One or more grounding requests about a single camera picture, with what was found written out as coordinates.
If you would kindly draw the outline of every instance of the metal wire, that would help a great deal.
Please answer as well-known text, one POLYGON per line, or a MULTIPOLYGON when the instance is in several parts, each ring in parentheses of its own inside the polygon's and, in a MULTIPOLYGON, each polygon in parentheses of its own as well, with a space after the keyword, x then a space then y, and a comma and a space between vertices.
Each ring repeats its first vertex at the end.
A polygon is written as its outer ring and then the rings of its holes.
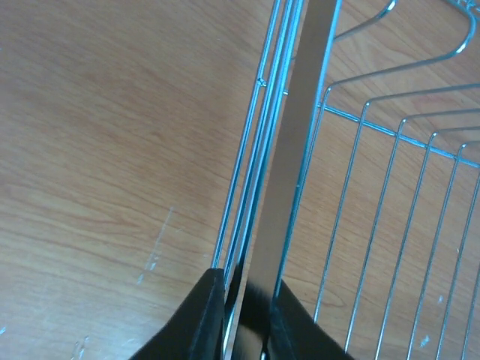
POLYGON ((480 286, 480 263, 478 264, 477 278, 475 280, 475 287, 473 288, 472 301, 470 302, 470 310, 468 312, 468 320, 466 321, 465 337, 463 338, 462 353, 460 355, 461 360, 465 359, 465 352, 467 351, 467 347, 468 347, 468 337, 470 334, 470 328, 472 327, 473 315, 475 310, 475 301, 477 299, 477 294, 479 293, 479 286, 480 286))
MULTIPOLYGON (((354 333, 356 318, 359 310, 359 303, 362 297, 362 290, 365 285, 365 278, 368 270, 368 263, 371 258, 372 247, 376 238, 378 225, 382 215, 383 205, 385 202, 387 190, 390 184, 390 178, 392 174, 392 169, 395 165, 395 158, 398 153, 399 145, 403 143, 408 143, 413 146, 418 146, 425 150, 423 161, 421 164, 421 169, 418 174, 417 183, 413 193, 412 202, 409 208, 409 214, 406 220, 405 228, 403 231, 403 236, 401 238, 399 251, 397 254, 396 263, 394 266, 393 275, 391 278, 391 283, 388 289, 388 295, 385 303, 385 309, 383 312, 382 323, 379 329, 379 336, 376 342, 376 351, 375 359, 380 358, 380 353, 383 345, 383 339, 385 336, 385 330, 389 319, 389 313, 392 307, 392 299, 394 298, 396 283, 398 275, 401 270, 401 263, 404 257, 405 247, 408 242, 410 228, 413 223, 413 218, 415 216, 417 202, 419 200, 419 194, 422 189, 423 180, 425 177, 426 169, 428 166, 428 161, 432 153, 442 155, 446 158, 454 160, 454 165, 450 174, 450 179, 448 182, 448 187, 445 191, 445 197, 442 202, 442 208, 439 213, 438 222, 436 225, 435 235, 433 237, 433 243, 431 245, 430 255, 427 261, 427 268, 424 273, 423 283, 421 285, 421 290, 418 296, 418 304, 415 310, 415 316, 412 321, 412 331, 409 337, 409 343, 407 347, 406 358, 410 359, 413 353, 413 344, 415 342, 416 330, 419 324, 419 317, 422 312, 422 306, 425 300, 425 293, 428 288, 428 280, 431 276, 432 265, 434 262, 434 257, 437 252, 437 245, 440 238, 440 233, 443 228, 443 223, 446 216, 446 210, 448 208, 452 188, 455 183, 455 177, 458 171, 459 164, 466 164, 470 167, 480 169, 480 164, 466 159, 463 157, 463 151, 467 146, 472 146, 480 143, 479 141, 465 142, 457 151, 456 154, 452 154, 444 149, 436 147, 434 145, 435 139, 439 135, 444 134, 453 134, 461 131, 478 131, 478 137, 480 138, 480 122, 479 126, 468 126, 468 127, 452 127, 452 128, 442 128, 435 130, 431 135, 428 142, 422 142, 419 139, 414 139, 408 137, 404 134, 404 127, 413 122, 425 122, 425 119, 439 118, 439 117, 456 117, 462 115, 478 116, 480 115, 480 108, 469 108, 469 109, 449 109, 445 111, 438 112, 424 112, 417 114, 408 114, 403 117, 398 125, 396 130, 383 127, 380 124, 376 124, 368 120, 368 115, 371 110, 372 105, 381 103, 383 101, 397 100, 401 98, 412 98, 422 95, 432 95, 432 94, 441 94, 441 93, 455 93, 466 90, 477 90, 480 89, 480 82, 465 84, 465 85, 454 85, 447 86, 442 88, 431 88, 431 89, 421 89, 417 91, 409 91, 404 93, 397 94, 386 94, 383 96, 372 97, 364 103, 361 115, 358 117, 349 112, 346 112, 342 109, 335 108, 328 104, 329 96, 331 93, 338 87, 345 85, 347 83, 354 83, 372 77, 381 77, 390 74, 396 74, 403 71, 412 70, 413 68, 420 68, 428 65, 432 65, 438 62, 444 62, 449 59, 461 54, 470 44, 471 40, 474 38, 476 33, 476 17, 479 17, 480 8, 472 0, 443 0, 448 2, 458 11, 460 11, 468 21, 468 30, 458 43, 458 45, 446 52, 434 56, 432 58, 423 59, 420 61, 414 61, 408 64, 402 64, 394 67, 389 67, 386 69, 375 70, 370 73, 362 73, 357 76, 352 76, 346 79, 340 79, 331 83, 325 90, 322 96, 322 100, 318 104, 318 110, 313 123, 310 133, 310 138, 307 141, 307 148, 305 150, 304 163, 305 166, 301 168, 301 174, 298 180, 298 193, 302 194, 302 191, 305 187, 305 182, 308 177, 308 169, 313 157, 316 140, 320 132, 323 116, 326 112, 333 113, 337 116, 340 116, 344 119, 349 119, 350 121, 357 123, 357 130, 355 134, 355 139, 352 144, 352 151, 349 158, 348 167, 346 169, 345 178, 343 181, 343 187, 340 194, 340 199, 337 207, 337 213, 334 218, 334 224, 331 231, 330 242, 328 245, 328 250, 325 255, 325 262, 323 266, 322 275, 319 282, 319 291, 316 299, 316 306, 313 312, 313 319, 316 322, 320 316, 320 309, 323 300, 323 295, 326 288, 326 281, 329 275, 329 268, 332 263, 332 254, 335 249, 335 242, 338 234, 338 229, 341 222, 341 217, 343 214, 344 203, 347 197, 347 191, 350 184, 350 179, 352 178, 353 170, 355 167, 356 155, 359 148, 360 139, 362 138, 363 128, 371 128, 375 131, 378 131, 381 134, 389 135, 394 137, 394 144, 391 149, 390 158, 388 161, 388 166, 385 171, 385 178, 383 179, 382 188, 379 195, 379 200, 376 205, 376 211, 373 218, 372 227, 370 230, 370 235, 367 241, 367 247, 361 266, 360 276, 358 279, 358 286, 355 291, 355 300, 352 306, 352 313, 349 320, 348 330, 346 333, 345 339, 345 350, 349 349, 350 342, 354 333)), ((283 95, 288 95, 288 91, 285 91, 285 84, 287 82, 287 74, 290 66, 290 62, 294 60, 292 57, 293 44, 296 39, 297 28, 299 27, 300 13, 302 10, 302 0, 286 0, 284 1, 283 6, 283 15, 280 22, 278 23, 278 14, 281 7, 281 0, 275 0, 273 11, 268 24, 267 34, 265 37, 264 48, 262 51, 262 56, 260 59, 259 67, 256 73, 256 82, 253 87, 250 105, 247 111, 247 118, 244 125, 244 130, 241 135, 240 146, 238 148, 237 158, 235 160, 235 165, 232 171, 232 180, 230 182, 229 191, 227 194, 225 207, 223 211, 222 220, 220 223, 220 229, 217 236, 217 244, 214 249, 214 256, 212 258, 211 265, 212 267, 218 267, 221 257, 221 252, 224 247, 224 238, 227 233, 227 227, 229 219, 232 217, 233 210, 233 200, 235 198, 236 189, 238 185, 238 179, 240 170, 245 161, 245 153, 247 151, 247 142, 251 137, 251 127, 254 121, 254 113, 257 109, 258 98, 260 96, 260 91, 262 87, 264 88, 264 95, 262 99, 262 105, 259 111, 258 122, 256 125, 255 134, 252 139, 252 149, 250 151, 250 158, 246 166, 246 175, 244 182, 241 188, 241 195, 238 201, 238 207, 235 213, 235 220, 232 226, 232 235, 230 236, 228 248, 226 250, 226 259, 224 260, 223 267, 225 268, 225 289, 229 290, 229 296, 226 301, 227 317, 229 319, 228 326, 231 325, 233 310, 237 302, 237 295, 239 290, 239 282, 242 277, 243 268, 245 265, 246 257, 248 254, 248 249, 250 247, 251 232, 254 226, 254 221, 257 216, 258 202, 260 201, 260 195, 263 189, 263 181, 266 174, 266 167, 268 165, 269 154, 272 147, 272 142, 275 136, 275 128, 277 124, 277 119, 279 117, 282 97, 283 95), (273 56, 270 60, 269 65, 269 75, 268 79, 265 80, 264 73, 267 67, 267 62, 269 58, 269 53, 272 53, 272 44, 273 36, 275 29, 277 28, 277 39, 275 41, 275 48, 273 56), (235 266, 235 273, 232 276, 233 267, 235 266)), ((387 15, 390 14, 398 4, 398 0, 390 0, 385 6, 372 18, 367 21, 354 26, 353 28, 344 31, 343 33, 338 34, 334 41, 341 41, 351 35, 357 34, 362 30, 369 28, 370 26, 378 23, 380 20, 388 19, 387 15)), ((451 279, 451 286, 448 293, 447 302, 445 305, 445 313, 442 321, 442 329, 439 336, 439 342, 436 348, 436 358, 440 357, 443 348, 443 340, 446 336, 446 328, 449 320, 450 307, 452 304, 452 296, 455 291, 455 284, 457 282, 458 272, 461 264, 461 259, 464 252, 464 246, 468 236, 468 230, 470 228, 470 223, 473 216, 473 211, 476 205, 476 198, 479 191, 480 184, 480 175, 478 176, 477 182, 475 183, 475 190, 473 192, 472 200, 469 207, 469 212, 467 215, 466 223, 463 229, 463 235, 460 242, 459 253, 457 256, 457 262, 455 264, 454 273, 451 279)), ((292 211, 296 211, 296 206, 294 204, 292 211)), ((478 269, 477 277, 475 280, 475 288, 472 294, 471 305, 469 309, 469 315, 467 318, 467 324, 465 329, 465 336, 463 340, 463 350, 461 358, 463 359, 467 351, 467 344, 469 339, 469 333, 471 324, 474 316, 474 308, 476 303, 476 297, 478 294, 479 288, 479 276, 480 276, 480 266, 478 269)))

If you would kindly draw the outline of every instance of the curved wire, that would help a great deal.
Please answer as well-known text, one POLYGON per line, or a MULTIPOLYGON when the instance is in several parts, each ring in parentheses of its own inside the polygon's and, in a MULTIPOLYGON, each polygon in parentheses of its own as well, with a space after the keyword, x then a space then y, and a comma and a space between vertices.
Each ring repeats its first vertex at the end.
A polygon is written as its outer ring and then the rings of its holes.
POLYGON ((360 32, 361 30, 367 28, 370 25, 373 25, 374 23, 379 22, 381 19, 386 17, 390 12, 394 9, 394 7, 398 4, 398 0, 390 0, 385 7, 374 17, 368 19, 367 21, 364 21, 357 26, 354 26, 352 28, 349 28, 348 30, 336 35, 334 37, 334 41, 342 41, 345 38, 348 38, 349 36, 360 32))
POLYGON ((464 14, 469 19, 470 24, 469 24, 469 31, 466 33, 463 40, 458 44, 458 46, 456 46, 451 51, 449 51, 445 54, 442 54, 442 55, 434 56, 433 58, 426 58, 425 60, 410 62, 408 64, 398 65, 398 66, 394 66, 394 67, 388 67, 386 69, 372 71, 370 73, 363 73, 363 74, 360 74, 360 75, 357 75, 357 76, 352 76, 352 77, 349 77, 349 78, 346 78, 346 79, 338 80, 336 82, 333 82, 329 86, 329 88, 334 88, 334 87, 339 86, 339 85, 344 84, 344 83, 352 83, 352 82, 355 82, 355 81, 363 80, 363 79, 366 79, 368 77, 377 77, 379 75, 391 74, 391 73, 396 73, 398 71, 405 71, 405 70, 410 70, 410 69, 413 69, 413 68, 419 68, 421 66, 432 65, 432 64, 435 64, 437 62, 442 62, 444 60, 451 59, 451 58, 455 57, 456 55, 460 54, 462 51, 464 51, 467 48, 468 44, 470 43, 470 41, 475 36, 476 19, 473 16, 473 14, 470 11, 468 11, 467 9, 465 9, 464 7, 461 7, 458 4, 456 4, 456 5, 454 4, 453 6, 455 6, 459 11, 462 12, 462 14, 464 14))

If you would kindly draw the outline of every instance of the scratch mark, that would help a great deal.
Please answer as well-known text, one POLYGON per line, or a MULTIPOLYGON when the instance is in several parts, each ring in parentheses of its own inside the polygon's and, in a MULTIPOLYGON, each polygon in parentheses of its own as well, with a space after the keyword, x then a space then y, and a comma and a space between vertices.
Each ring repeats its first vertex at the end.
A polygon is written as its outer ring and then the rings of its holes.
POLYGON ((82 344, 80 344, 79 341, 75 343, 75 346, 73 347, 73 352, 70 360, 82 360, 83 359, 83 354, 85 353, 85 345, 89 342, 90 337, 87 335, 83 338, 82 344))
POLYGON ((162 239, 162 236, 164 235, 165 229, 167 228, 167 223, 172 213, 173 213, 173 206, 170 208, 168 215, 166 216, 165 222, 163 222, 162 228, 158 233, 157 240, 153 245, 153 250, 151 251, 150 256, 148 257, 148 260, 145 263, 145 267, 143 268, 142 273, 140 274, 140 276, 136 281, 137 285, 140 285, 142 283, 143 278, 145 277, 145 273, 152 272, 155 269, 155 266, 157 265, 157 261, 158 261, 157 248, 158 248, 158 245, 160 244, 160 240, 162 239))
POLYGON ((75 343, 75 346, 73 347, 72 356, 70 357, 70 360, 75 360, 75 358, 77 357, 79 347, 80 347, 80 343, 77 341, 75 343))
POLYGON ((426 335, 423 340, 421 341, 420 343, 420 347, 425 347, 425 345, 428 344, 428 341, 430 341, 430 337, 428 335, 426 335))
POLYGON ((135 339, 132 337, 131 339, 128 339, 127 341, 125 341, 120 347, 124 347, 125 345, 128 345, 129 343, 133 343, 135 341, 135 339))
POLYGON ((79 354, 78 354, 78 360, 83 359, 83 354, 85 353, 85 345, 89 342, 89 338, 90 337, 87 335, 83 339, 82 347, 80 347, 80 351, 79 351, 79 354))

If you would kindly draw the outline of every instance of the wire grid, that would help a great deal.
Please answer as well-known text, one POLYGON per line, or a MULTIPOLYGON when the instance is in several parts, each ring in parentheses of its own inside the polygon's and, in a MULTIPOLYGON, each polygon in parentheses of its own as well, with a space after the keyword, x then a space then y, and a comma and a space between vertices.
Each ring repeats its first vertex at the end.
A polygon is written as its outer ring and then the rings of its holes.
MULTIPOLYGON (((413 219, 416 215, 416 209, 422 189, 424 184, 425 176, 427 173, 427 168, 429 160, 432 156, 441 156, 445 159, 450 159, 453 161, 451 168, 451 174, 448 180, 448 185, 445 189, 444 199, 442 201, 442 206, 439 211, 439 217, 436 219, 436 229, 433 235, 433 242, 431 245, 430 255, 427 260, 426 269, 424 272, 423 281, 421 284, 420 293, 418 294, 418 303, 416 304, 415 314, 412 321, 412 328, 409 336, 409 341, 406 349, 406 358, 410 359, 413 356, 413 351, 415 347, 416 335, 419 327, 419 320, 422 314, 422 307, 425 303, 425 294, 428 288, 428 283, 431 278, 432 268, 435 260, 435 255, 437 253, 437 248, 439 246, 439 240, 443 230, 443 224, 446 218, 446 214, 449 208, 449 202, 452 196, 452 189, 455 186, 455 179, 458 174, 458 169, 460 166, 470 167, 474 170, 480 169, 479 162, 476 159, 471 159, 470 157, 464 156, 467 149, 479 148, 480 149, 480 121, 475 121, 469 126, 463 127, 442 127, 437 128, 431 132, 430 137, 427 141, 415 138, 414 136, 406 135, 405 129, 414 125, 417 122, 422 122, 425 119, 435 119, 435 118, 445 118, 445 117, 456 117, 456 116, 472 116, 475 119, 480 119, 480 109, 477 107, 464 108, 464 109, 450 109, 438 112, 423 112, 416 114, 409 114, 403 117, 399 123, 398 127, 395 130, 387 126, 383 126, 375 121, 369 120, 370 110, 373 105, 381 104, 382 102, 398 100, 402 98, 411 98, 424 95, 437 95, 437 94, 451 94, 455 92, 462 91, 476 91, 480 88, 480 83, 470 83, 465 85, 453 85, 442 88, 430 88, 422 89, 418 91, 408 91, 397 94, 386 94, 383 96, 372 97, 364 103, 361 115, 357 116, 343 110, 339 107, 329 105, 329 96, 330 94, 339 86, 354 83, 361 80, 370 79, 372 77, 381 77, 384 75, 394 74, 401 71, 407 71, 414 68, 420 68, 427 65, 432 65, 438 62, 443 62, 445 60, 452 59, 462 53, 470 44, 473 37, 476 33, 476 17, 480 14, 479 6, 473 1, 468 0, 444 0, 452 5, 453 8, 456 8, 460 11, 466 18, 468 23, 468 31, 462 39, 462 41, 450 52, 447 52, 442 55, 438 55, 433 58, 404 64, 396 67, 390 67, 384 70, 376 70, 370 73, 364 73, 362 75, 353 76, 350 78, 342 79, 336 82, 331 83, 327 86, 325 93, 322 97, 322 102, 319 104, 318 108, 318 117, 316 120, 316 128, 314 131, 315 138, 320 132, 320 124, 326 113, 339 116, 343 119, 348 119, 351 122, 357 124, 355 139, 352 143, 352 151, 348 161, 348 166, 346 168, 346 175, 343 182, 343 187, 341 190, 341 195, 337 207, 337 212, 334 217, 333 228, 331 231, 330 242, 328 250, 325 254, 325 263, 322 270, 322 275, 319 282, 319 291, 316 298, 316 306, 313 312, 313 319, 318 321, 320 316, 320 309, 323 297, 326 291, 326 283, 328 280, 329 270, 332 264, 332 254, 335 249, 335 244, 338 239, 338 230, 344 210, 345 201, 347 198, 347 191, 349 189, 350 181, 352 179, 353 168, 356 163, 356 157, 358 155, 359 144, 362 138, 362 131, 365 129, 371 129, 378 132, 379 134, 387 135, 393 139, 393 145, 391 148, 391 154, 388 159, 388 165, 385 170, 385 178, 383 179, 381 191, 379 193, 379 200, 376 206, 375 215, 373 218, 373 224, 371 227, 370 235, 367 240, 367 247, 361 266, 361 271, 358 277, 358 286, 356 287, 355 299, 352 306, 352 312, 349 320, 348 329, 346 331, 346 339, 344 343, 345 350, 350 348, 353 332, 356 325, 356 320, 359 312, 359 303, 362 297, 362 290, 365 285, 365 278, 368 270, 368 264, 371 260, 371 251, 374 245, 374 240, 376 238, 379 221, 381 218, 384 200, 387 194, 387 189, 391 183, 392 169, 395 166, 395 160, 398 156, 398 149, 401 147, 401 144, 409 144, 411 146, 424 149, 423 160, 421 162, 421 168, 419 170, 415 190, 412 195, 411 206, 409 207, 408 216, 406 219, 403 235, 401 236, 400 248, 397 254, 397 259, 394 265, 394 271, 391 278, 391 283, 388 289, 388 295, 386 298, 385 309, 382 316, 382 323, 380 326, 380 331, 378 334, 378 340, 375 344, 374 358, 381 358, 381 350, 383 345, 383 340, 385 337, 386 326, 389 320, 390 310, 392 309, 392 300, 395 295, 395 290, 398 285, 398 275, 401 271, 401 264, 405 253, 405 248, 410 235, 410 230, 412 229, 413 219), (440 137, 448 137, 452 134, 464 134, 464 133, 475 134, 473 139, 469 137, 469 141, 465 141, 459 144, 457 151, 452 152, 445 150, 444 148, 437 146, 436 141, 440 137)), ((348 38, 350 35, 353 35, 357 32, 360 32, 373 24, 382 21, 388 21, 388 19, 383 20, 387 17, 397 6, 397 0, 391 0, 385 7, 379 11, 379 13, 372 17, 371 19, 351 28, 348 31, 345 31, 341 34, 338 34, 335 37, 335 41, 341 41, 344 38, 348 38)), ((288 91, 284 90, 287 87, 287 77, 289 73, 291 60, 294 60, 293 48, 296 40, 296 34, 299 27, 300 14, 302 12, 303 1, 291 0, 285 1, 284 3, 280 0, 275 1, 274 7, 271 13, 271 19, 269 22, 267 34, 265 37, 264 48, 262 51, 259 67, 257 70, 257 81, 253 87, 253 93, 251 97, 251 102, 249 109, 247 111, 247 120, 245 122, 244 131, 241 137, 240 146, 238 149, 237 159, 235 161, 232 181, 229 187, 229 193, 226 199, 226 205, 223 213, 223 219, 220 224, 220 229, 217 238, 217 245, 214 251, 214 256, 212 260, 212 267, 218 267, 220 265, 221 253, 224 247, 224 240, 227 236, 228 223, 230 218, 234 219, 232 226, 232 232, 230 234, 230 241, 226 249, 226 256, 223 262, 223 267, 225 269, 225 288, 227 292, 236 292, 234 304, 226 304, 227 316, 229 318, 229 326, 227 329, 227 335, 230 330, 230 325, 233 321, 233 313, 236 308, 238 300, 238 283, 241 280, 236 278, 236 275, 233 274, 233 269, 240 269, 240 275, 242 276, 242 270, 245 267, 245 261, 248 254, 248 249, 251 243, 252 232, 254 228, 254 219, 257 216, 257 211, 259 208, 259 199, 257 196, 252 194, 261 193, 263 182, 265 181, 266 176, 266 167, 265 162, 268 162, 269 152, 272 148, 272 140, 275 137, 275 128, 277 126, 277 120, 279 118, 282 97, 288 95, 288 91), (283 4, 283 13, 281 14, 281 5, 283 4), (276 40, 275 50, 272 53, 272 44, 276 40), (264 74, 269 70, 269 76, 266 78, 264 74), (263 102, 258 110, 258 100, 260 95, 263 92, 263 102), (248 141, 251 137, 251 132, 254 125, 254 119, 258 116, 258 122, 256 123, 255 134, 253 135, 250 159, 247 162, 246 173, 244 177, 244 183, 241 188, 241 193, 239 195, 238 207, 235 216, 232 216, 233 203, 235 199, 235 192, 239 187, 239 176, 242 169, 242 164, 244 163, 245 155, 248 149, 248 141)), ((314 143, 308 150, 308 156, 311 160, 314 153, 314 143)), ((303 175, 303 182, 306 182, 307 171, 303 175)), ((457 286, 458 277, 461 268, 461 262, 464 257, 467 238, 469 235, 470 225, 473 221, 473 214, 476 208, 477 195, 480 188, 480 173, 477 175, 475 180, 475 187, 472 190, 472 196, 466 213, 466 219, 463 227, 463 232, 461 234, 460 245, 457 249, 457 259, 454 265, 453 274, 451 277, 451 283, 449 286, 448 294, 445 294, 445 311, 442 316, 442 322, 440 326, 439 339, 436 345, 435 357, 438 359, 442 354, 443 344, 446 336, 446 329, 449 321, 449 314, 452 308, 452 302, 455 294, 455 288, 457 286)), ((468 318, 466 320, 466 328, 463 336, 462 350, 460 358, 464 359, 467 354, 469 333, 472 328, 475 307, 476 307, 476 298, 478 295, 479 289, 479 275, 480 275, 480 264, 478 264, 478 270, 476 271, 475 283, 472 289, 472 296, 469 303, 468 318)), ((227 346, 228 336, 226 336, 226 343, 224 349, 227 346)))

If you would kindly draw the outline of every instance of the wood grain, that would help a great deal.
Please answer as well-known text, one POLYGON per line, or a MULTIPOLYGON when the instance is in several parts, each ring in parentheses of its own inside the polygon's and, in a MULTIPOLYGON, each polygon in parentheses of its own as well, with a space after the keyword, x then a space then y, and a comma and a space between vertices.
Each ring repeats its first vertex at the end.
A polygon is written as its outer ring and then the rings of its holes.
MULTIPOLYGON (((209 266, 271 6, 251 0, 0 1, 0 359, 69 359, 87 336, 85 360, 126 359, 209 266)), ((380 0, 346 1, 340 29, 382 6, 380 0)), ((440 0, 403 1, 385 21, 335 45, 328 81, 448 51, 466 30, 464 18, 440 0)), ((455 60, 339 88, 331 103, 359 113, 366 99, 385 92, 479 81, 479 38, 455 60)), ((393 128, 408 113, 479 104, 478 91, 420 97, 380 104, 371 119, 393 128)), ((420 138, 447 122, 476 119, 427 119, 406 131, 420 138)), ((286 281, 309 311, 355 131, 355 124, 325 116, 295 229, 286 281)), ((439 144, 455 147, 462 139, 439 144)), ((364 131, 320 317, 340 342, 391 147, 391 138, 364 131)), ((352 338, 358 359, 374 351, 423 154, 400 147, 352 338)), ((432 156, 383 359, 404 356, 451 169, 451 160, 432 156)), ((463 165, 458 170, 415 358, 431 359, 434 351, 477 174, 463 165), (445 300, 437 304, 440 296, 445 300), (425 335, 430 343, 420 348, 425 335)), ((457 356, 463 338, 479 235, 474 220, 445 359, 457 356)), ((480 335, 479 311, 477 305, 472 339, 480 335)), ((480 354, 474 340, 469 354, 480 354)))

